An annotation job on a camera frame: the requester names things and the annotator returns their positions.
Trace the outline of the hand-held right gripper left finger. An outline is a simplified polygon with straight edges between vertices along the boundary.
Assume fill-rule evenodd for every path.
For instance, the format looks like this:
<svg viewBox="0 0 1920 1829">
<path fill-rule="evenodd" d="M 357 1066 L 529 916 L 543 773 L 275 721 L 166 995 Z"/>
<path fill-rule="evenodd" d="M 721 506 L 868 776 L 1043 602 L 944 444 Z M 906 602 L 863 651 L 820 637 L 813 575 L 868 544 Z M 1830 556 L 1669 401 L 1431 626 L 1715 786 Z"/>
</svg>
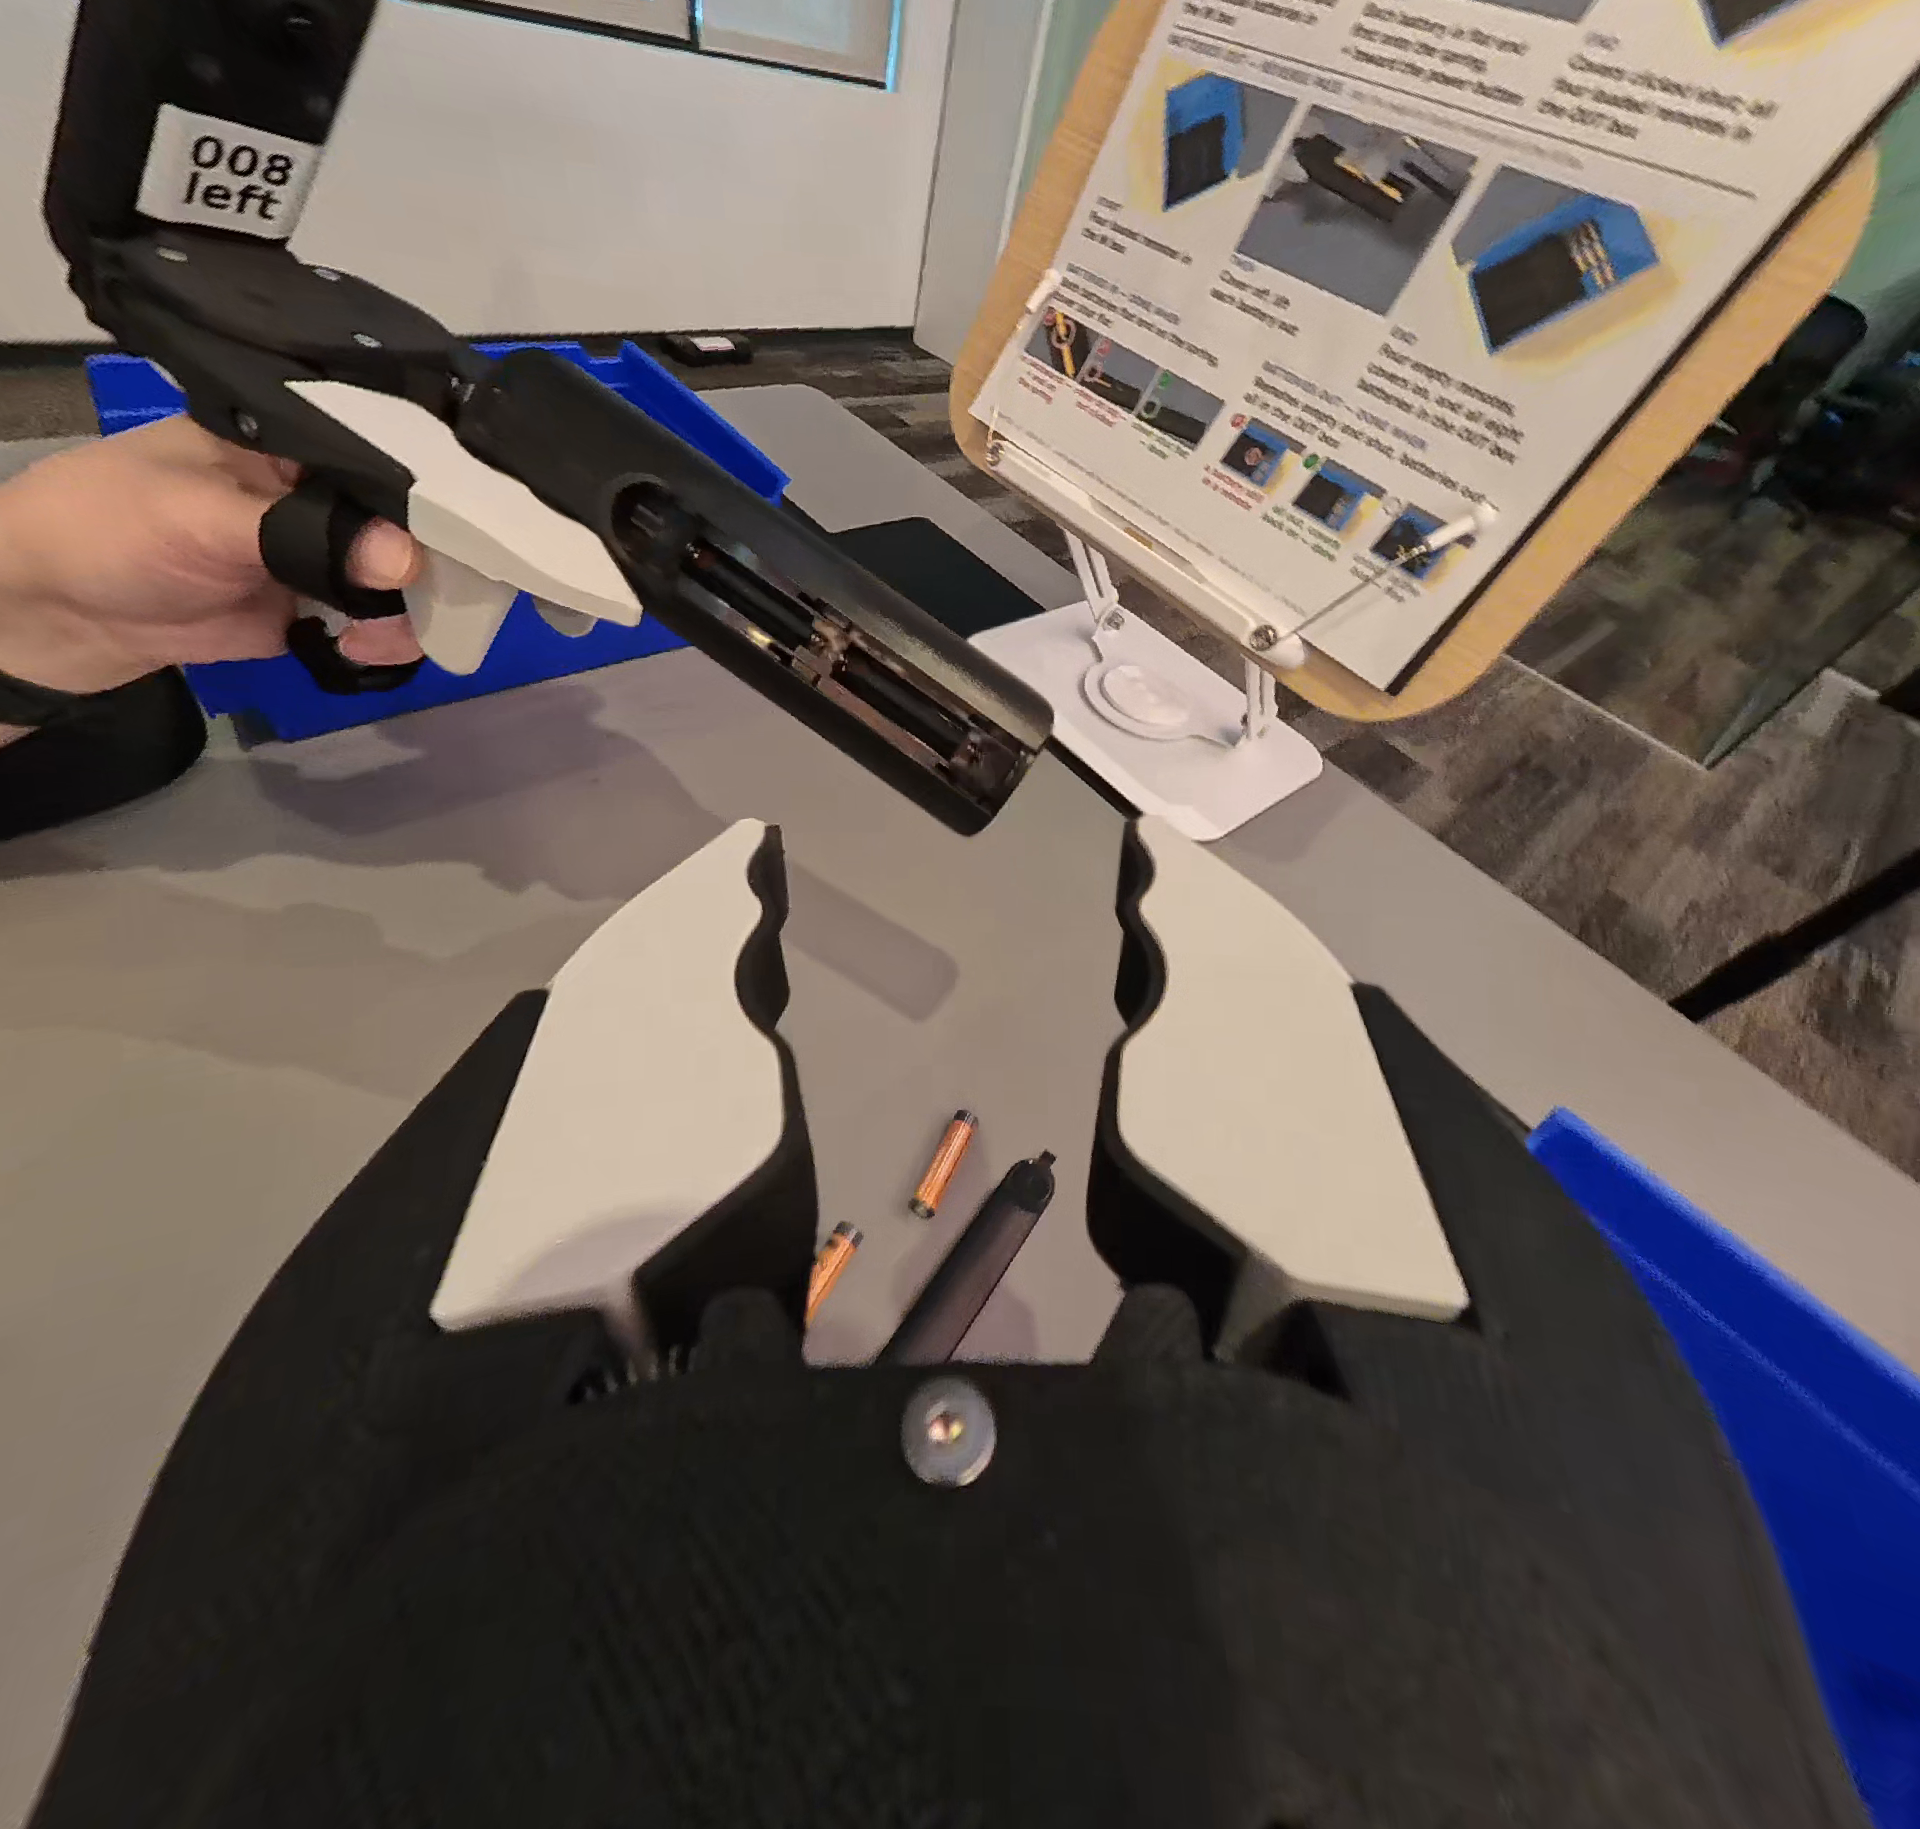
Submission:
<svg viewBox="0 0 1920 1829">
<path fill-rule="evenodd" d="M 799 1323 L 820 1188 L 786 921 L 782 831 L 744 819 L 563 962 L 432 1293 L 443 1330 L 563 1308 L 698 1330 L 733 1289 Z"/>
</svg>

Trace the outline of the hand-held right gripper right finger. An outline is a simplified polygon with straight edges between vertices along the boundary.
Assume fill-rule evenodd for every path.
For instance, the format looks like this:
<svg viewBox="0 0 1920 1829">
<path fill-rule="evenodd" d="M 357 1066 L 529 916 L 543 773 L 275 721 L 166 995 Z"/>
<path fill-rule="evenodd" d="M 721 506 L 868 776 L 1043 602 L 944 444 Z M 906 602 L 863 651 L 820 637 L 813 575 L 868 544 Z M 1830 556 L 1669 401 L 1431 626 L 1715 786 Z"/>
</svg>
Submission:
<svg viewBox="0 0 1920 1829">
<path fill-rule="evenodd" d="M 1470 1323 L 1340 954 L 1158 814 L 1120 843 L 1118 928 L 1085 1232 L 1120 1289 L 1179 1293 L 1210 1362 L 1260 1362 L 1300 1305 Z"/>
</svg>

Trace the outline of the black remote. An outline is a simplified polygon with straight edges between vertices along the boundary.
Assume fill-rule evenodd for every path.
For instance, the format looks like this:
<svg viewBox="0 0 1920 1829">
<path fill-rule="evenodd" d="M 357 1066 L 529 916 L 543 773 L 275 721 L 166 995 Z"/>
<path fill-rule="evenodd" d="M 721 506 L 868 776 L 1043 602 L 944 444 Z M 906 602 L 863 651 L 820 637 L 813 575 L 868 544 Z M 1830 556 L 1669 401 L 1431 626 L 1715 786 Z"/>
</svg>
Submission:
<svg viewBox="0 0 1920 1829">
<path fill-rule="evenodd" d="M 951 831 L 981 835 L 1040 760 L 1043 695 L 551 351 L 515 351 L 454 436 L 585 527 L 644 614 Z"/>
</svg>

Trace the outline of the blue plastic bin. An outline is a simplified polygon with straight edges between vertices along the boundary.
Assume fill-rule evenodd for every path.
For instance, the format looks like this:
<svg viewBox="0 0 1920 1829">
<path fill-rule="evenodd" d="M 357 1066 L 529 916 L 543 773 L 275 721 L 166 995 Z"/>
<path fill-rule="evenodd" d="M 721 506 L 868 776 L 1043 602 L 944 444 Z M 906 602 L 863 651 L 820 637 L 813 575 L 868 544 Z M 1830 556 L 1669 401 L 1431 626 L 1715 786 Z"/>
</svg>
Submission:
<svg viewBox="0 0 1920 1829">
<path fill-rule="evenodd" d="M 575 361 L 622 401 L 738 476 L 753 494 L 767 501 L 786 499 L 786 471 L 634 341 L 627 341 L 617 353 L 589 353 L 579 341 L 548 341 L 546 348 Z M 408 711 L 648 660 L 683 644 L 656 619 L 644 619 L 634 629 L 594 626 L 583 637 L 563 637 L 536 614 L 533 599 L 519 599 L 473 675 L 454 675 L 428 662 L 395 691 L 343 697 L 318 686 L 297 657 L 276 657 L 188 665 L 185 677 L 210 719 L 228 719 L 256 740 L 299 744 Z"/>
<path fill-rule="evenodd" d="M 1625 1259 L 1748 1479 L 1878 1827 L 1918 1827 L 1918 1376 L 1583 1118 L 1528 1134 Z"/>
</svg>

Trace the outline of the black battery cover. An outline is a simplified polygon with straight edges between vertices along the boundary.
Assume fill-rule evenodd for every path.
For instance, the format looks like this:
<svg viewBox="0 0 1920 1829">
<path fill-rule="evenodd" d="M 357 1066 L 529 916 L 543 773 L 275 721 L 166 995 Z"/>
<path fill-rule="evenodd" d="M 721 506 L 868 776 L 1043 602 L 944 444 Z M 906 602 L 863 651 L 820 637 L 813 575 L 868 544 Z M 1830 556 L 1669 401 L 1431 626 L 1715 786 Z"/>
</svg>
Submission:
<svg viewBox="0 0 1920 1829">
<path fill-rule="evenodd" d="M 881 1346 L 879 1366 L 951 1362 L 1017 1262 L 1052 1198 L 1054 1154 L 1040 1151 L 1017 1160 L 935 1265 Z"/>
</svg>

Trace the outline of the person's left hand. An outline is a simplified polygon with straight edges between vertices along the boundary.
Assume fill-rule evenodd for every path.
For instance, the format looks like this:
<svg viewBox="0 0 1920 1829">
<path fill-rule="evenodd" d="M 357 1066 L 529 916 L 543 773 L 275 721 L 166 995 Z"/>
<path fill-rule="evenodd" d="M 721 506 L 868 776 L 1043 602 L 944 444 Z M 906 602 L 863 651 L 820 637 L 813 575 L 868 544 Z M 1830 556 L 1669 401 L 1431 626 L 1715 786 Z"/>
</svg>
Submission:
<svg viewBox="0 0 1920 1829">
<path fill-rule="evenodd" d="M 303 471 L 191 418 L 58 451 L 2 482 L 2 675 L 91 697 L 169 665 L 286 653 L 299 617 L 260 521 Z"/>
</svg>

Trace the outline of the black wrist rest pad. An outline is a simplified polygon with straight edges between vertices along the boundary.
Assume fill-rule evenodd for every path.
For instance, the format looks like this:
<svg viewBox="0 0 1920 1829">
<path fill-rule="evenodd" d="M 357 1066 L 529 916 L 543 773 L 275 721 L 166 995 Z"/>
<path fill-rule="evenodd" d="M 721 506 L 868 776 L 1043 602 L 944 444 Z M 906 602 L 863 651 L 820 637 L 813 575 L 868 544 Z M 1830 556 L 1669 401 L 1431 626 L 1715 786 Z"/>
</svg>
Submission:
<svg viewBox="0 0 1920 1829">
<path fill-rule="evenodd" d="M 2 843 L 157 797 L 200 764 L 207 711 L 178 665 L 2 736 Z"/>
</svg>

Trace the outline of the printed instruction sheet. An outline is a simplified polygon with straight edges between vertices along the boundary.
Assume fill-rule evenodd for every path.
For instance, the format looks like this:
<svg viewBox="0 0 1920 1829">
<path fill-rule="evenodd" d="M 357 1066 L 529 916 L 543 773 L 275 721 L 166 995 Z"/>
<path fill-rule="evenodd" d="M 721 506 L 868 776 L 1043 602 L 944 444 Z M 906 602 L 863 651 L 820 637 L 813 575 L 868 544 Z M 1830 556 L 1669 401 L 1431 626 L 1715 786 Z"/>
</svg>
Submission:
<svg viewBox="0 0 1920 1829">
<path fill-rule="evenodd" d="M 1399 695 L 1918 84 L 1918 0 L 1163 0 L 972 418 Z"/>
</svg>

